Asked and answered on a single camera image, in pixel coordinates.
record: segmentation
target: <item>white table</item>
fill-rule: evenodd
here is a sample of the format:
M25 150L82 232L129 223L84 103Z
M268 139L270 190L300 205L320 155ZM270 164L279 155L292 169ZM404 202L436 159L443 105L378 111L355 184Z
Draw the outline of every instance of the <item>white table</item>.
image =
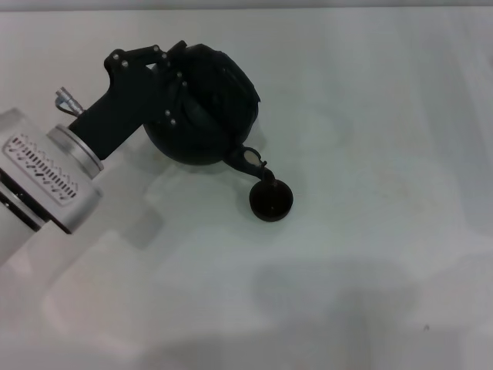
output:
M256 147L295 194L168 160L140 129L73 236L0 269L0 333L77 338L145 370L475 370L493 362L493 8L0 15L0 110L48 131L117 48L180 39L254 82Z

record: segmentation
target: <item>ventilation slot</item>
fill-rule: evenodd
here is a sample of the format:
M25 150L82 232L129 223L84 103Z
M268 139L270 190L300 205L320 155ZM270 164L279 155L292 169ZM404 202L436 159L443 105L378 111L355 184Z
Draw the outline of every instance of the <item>ventilation slot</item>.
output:
M79 185L30 141L29 136L19 134L11 138L4 147L4 153L61 205L70 203L77 196Z

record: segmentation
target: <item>black round lid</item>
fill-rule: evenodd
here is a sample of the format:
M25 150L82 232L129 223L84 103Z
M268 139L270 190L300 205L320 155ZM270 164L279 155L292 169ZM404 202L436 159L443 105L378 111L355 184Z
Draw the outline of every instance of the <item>black round lid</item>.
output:
M250 191L250 206L255 216L266 222L285 218L293 205L293 192L282 181L260 181Z

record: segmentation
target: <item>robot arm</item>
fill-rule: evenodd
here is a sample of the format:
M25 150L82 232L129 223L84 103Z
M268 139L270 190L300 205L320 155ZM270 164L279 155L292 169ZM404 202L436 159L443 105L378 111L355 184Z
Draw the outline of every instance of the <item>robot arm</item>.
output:
M168 52L157 45L117 49L104 66L109 89L87 110L65 89L57 92L57 107L76 117L69 127L45 135L17 109L0 115L0 265L46 222L76 231L102 197L92 182L102 161L142 124L175 160L223 160L258 177L250 192L253 212L267 221L286 216L293 203L289 187L256 150L243 146L260 99L227 55L179 42Z

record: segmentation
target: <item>black object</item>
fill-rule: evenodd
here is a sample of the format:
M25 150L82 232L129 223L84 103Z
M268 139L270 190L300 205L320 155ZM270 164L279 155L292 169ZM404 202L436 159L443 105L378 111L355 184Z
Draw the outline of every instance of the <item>black object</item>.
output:
M30 210L32 210L36 216L41 218L43 221L48 222L49 220L53 219L53 217L43 208L39 203L31 197L28 193L22 189L5 171L0 169L0 179L2 179L2 184L7 187L13 194L17 196L17 198L20 199L21 202L23 202ZM28 217L24 211L17 207L15 203L11 203L10 200L0 192L0 204L8 204L8 208L10 211L17 216L24 224L29 226L33 231L39 231L41 227L32 221L31 217ZM64 231L66 230L66 227L63 225L60 226Z
M274 179L256 150L243 146L260 98L226 54L181 41L167 53L157 46L117 49L105 68L108 92L69 127L99 159L143 124L154 145L178 162L222 160L259 178L250 193L253 212L270 221L286 216L293 203L289 187Z

